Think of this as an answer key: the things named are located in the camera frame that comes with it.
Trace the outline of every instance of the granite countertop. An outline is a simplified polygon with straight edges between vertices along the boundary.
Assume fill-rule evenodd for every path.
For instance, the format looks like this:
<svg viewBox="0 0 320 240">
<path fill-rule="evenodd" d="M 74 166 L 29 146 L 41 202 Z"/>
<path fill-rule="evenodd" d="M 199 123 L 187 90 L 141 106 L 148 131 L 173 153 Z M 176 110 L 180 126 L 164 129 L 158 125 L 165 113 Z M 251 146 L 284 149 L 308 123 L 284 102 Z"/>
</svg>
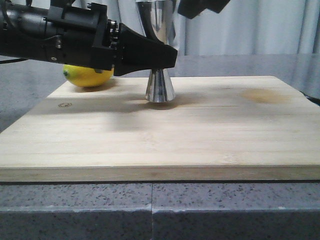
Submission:
<svg viewBox="0 0 320 240">
<path fill-rule="evenodd" d="M 319 66 L 317 54 L 181 56 L 169 74 L 276 76 L 320 99 Z M 0 132 L 65 81 L 54 63 L 4 64 L 0 72 Z M 1 240 L 315 240 L 319 219 L 316 181 L 0 184 Z"/>
</svg>

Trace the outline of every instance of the wooden cutting board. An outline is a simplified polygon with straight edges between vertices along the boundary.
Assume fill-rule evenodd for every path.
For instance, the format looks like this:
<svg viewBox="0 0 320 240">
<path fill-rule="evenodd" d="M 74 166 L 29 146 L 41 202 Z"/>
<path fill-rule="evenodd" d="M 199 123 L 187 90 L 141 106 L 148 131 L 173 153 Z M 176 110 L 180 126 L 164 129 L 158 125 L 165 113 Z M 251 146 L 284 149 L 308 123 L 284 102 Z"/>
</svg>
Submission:
<svg viewBox="0 0 320 240">
<path fill-rule="evenodd" d="M 320 108 L 272 76 L 66 82 L 0 134 L 0 181 L 320 179 Z"/>
</svg>

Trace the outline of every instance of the reflective metal object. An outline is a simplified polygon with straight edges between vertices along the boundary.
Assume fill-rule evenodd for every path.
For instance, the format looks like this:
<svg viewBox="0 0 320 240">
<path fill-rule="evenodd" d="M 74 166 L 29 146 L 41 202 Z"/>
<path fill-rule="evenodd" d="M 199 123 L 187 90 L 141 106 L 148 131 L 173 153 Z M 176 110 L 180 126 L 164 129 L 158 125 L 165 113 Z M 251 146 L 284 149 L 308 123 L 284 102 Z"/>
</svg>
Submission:
<svg viewBox="0 0 320 240">
<path fill-rule="evenodd" d="M 166 44 L 172 26 L 176 0 L 136 0 L 136 2 L 145 36 Z M 163 103 L 175 97 L 168 70 L 152 69 L 145 99 L 153 103 Z"/>
</svg>

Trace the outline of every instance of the yellow lemon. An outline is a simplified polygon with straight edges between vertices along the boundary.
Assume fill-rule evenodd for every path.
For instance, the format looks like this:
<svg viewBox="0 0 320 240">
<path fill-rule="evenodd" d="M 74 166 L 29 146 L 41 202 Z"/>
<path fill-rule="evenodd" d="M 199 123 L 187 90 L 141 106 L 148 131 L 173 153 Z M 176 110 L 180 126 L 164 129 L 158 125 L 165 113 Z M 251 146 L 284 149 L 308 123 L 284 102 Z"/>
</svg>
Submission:
<svg viewBox="0 0 320 240">
<path fill-rule="evenodd" d="M 73 66 L 65 64 L 63 75 L 72 84 L 78 87 L 97 87 L 108 81 L 114 73 L 114 69 L 96 72 L 93 68 Z"/>
</svg>

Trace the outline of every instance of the white curtain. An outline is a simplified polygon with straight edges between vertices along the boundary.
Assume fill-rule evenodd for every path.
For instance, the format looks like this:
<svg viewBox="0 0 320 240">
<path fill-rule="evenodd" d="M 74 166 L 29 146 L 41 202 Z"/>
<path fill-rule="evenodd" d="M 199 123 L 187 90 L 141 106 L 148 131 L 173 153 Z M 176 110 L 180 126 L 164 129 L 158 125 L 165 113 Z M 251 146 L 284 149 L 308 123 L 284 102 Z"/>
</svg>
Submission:
<svg viewBox="0 0 320 240">
<path fill-rule="evenodd" d="M 24 3 L 24 0 L 13 0 Z M 49 7 L 49 0 L 33 0 Z M 108 5 L 108 18 L 142 34 L 135 0 L 76 0 L 74 6 Z M 251 55 L 320 53 L 320 0 L 231 0 L 217 14 L 194 19 L 175 13 L 169 44 L 180 55 Z"/>
</svg>

